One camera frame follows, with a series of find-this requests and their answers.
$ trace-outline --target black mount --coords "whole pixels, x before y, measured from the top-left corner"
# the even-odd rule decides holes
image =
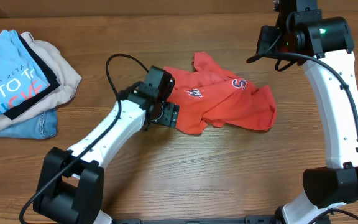
[[[344,169],[320,167],[305,170],[303,188],[309,201],[318,208],[334,203],[358,200],[358,167],[344,164]]]
[[[245,218],[205,218],[194,220],[114,220],[114,224],[284,224],[274,215],[248,215]],[[316,224],[331,224],[329,216],[316,221]]]
[[[119,92],[121,100],[131,100],[139,104],[139,107],[146,110],[146,130],[150,128],[151,122],[174,128],[179,114],[179,105],[168,103],[175,79],[172,75],[151,66],[144,82],[137,82],[132,86]]]
[[[296,52],[322,58],[325,52],[342,49],[348,53],[353,51],[349,24],[342,17],[323,19],[317,0],[281,0],[275,2],[275,9],[280,11],[276,25],[262,26],[257,54],[266,53],[279,37],[269,52]]]
[[[42,164],[37,191],[75,158],[72,152],[56,147],[48,152]],[[58,223],[93,223],[102,206],[104,169],[96,161],[81,161],[64,176],[71,177],[73,174],[81,176],[77,187],[62,181],[62,177],[58,178],[35,199],[33,210]]]

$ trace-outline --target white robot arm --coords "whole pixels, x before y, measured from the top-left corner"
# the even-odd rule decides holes
[[[352,93],[358,111],[358,91],[356,75],[354,73],[354,54],[346,50],[327,52],[321,61],[335,69],[346,83]],[[318,104],[321,122],[323,124],[326,141],[327,168],[343,169],[344,164],[358,167],[358,148],[356,127],[353,122],[353,112],[346,93],[340,88],[336,77],[323,66],[307,61],[303,68],[308,77]],[[320,213],[329,208],[339,208],[344,202],[334,203],[326,208],[313,205],[305,191],[292,203],[283,207],[285,223],[309,223]]]
[[[166,102],[174,81],[166,71],[151,67],[144,82],[137,82],[120,94],[112,85],[119,101],[108,116],[68,150],[55,147],[45,156],[37,193],[22,209],[21,223],[26,223],[24,211],[34,201],[36,212],[59,223],[111,224],[112,218],[100,210],[104,169],[122,145],[142,128],[147,130],[151,122],[175,127],[179,106]],[[62,181],[62,176],[79,179],[78,186]]]

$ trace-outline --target light blue t-shirt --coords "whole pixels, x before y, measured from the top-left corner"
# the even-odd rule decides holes
[[[0,115],[35,96],[49,83],[16,31],[0,33]]]

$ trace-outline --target shirt logo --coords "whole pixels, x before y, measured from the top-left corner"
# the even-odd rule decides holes
[[[247,86],[247,80],[233,80],[233,86],[236,88],[242,88],[244,90]]]
[[[203,97],[198,89],[188,90],[186,92],[188,92],[190,96]]]

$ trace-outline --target wood grain surface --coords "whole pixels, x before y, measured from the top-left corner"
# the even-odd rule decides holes
[[[358,12],[343,16],[356,45]],[[246,64],[255,54],[260,27],[277,14],[205,16],[66,17],[0,19],[0,32],[29,31],[56,46],[83,77],[75,99],[58,109],[58,136],[45,141],[0,138],[0,223],[18,223],[23,204],[35,192],[45,154],[84,138],[110,112],[114,96],[104,72],[114,53],[137,57],[147,66],[191,70],[196,51],[257,86],[270,85],[278,116],[269,132],[235,126],[208,127],[200,136],[153,126],[127,142],[106,169],[103,210],[114,218],[243,217],[271,214],[302,190],[305,169],[325,166],[324,135],[313,91],[301,67],[277,73],[275,61]],[[126,58],[113,60],[118,89],[145,73]],[[344,209],[358,215],[358,201]],[[48,219],[32,210],[28,221]],[[342,215],[334,223],[355,223]]]
[[[324,12],[358,11],[358,0],[318,0]],[[0,18],[273,12],[273,0],[0,0]]]

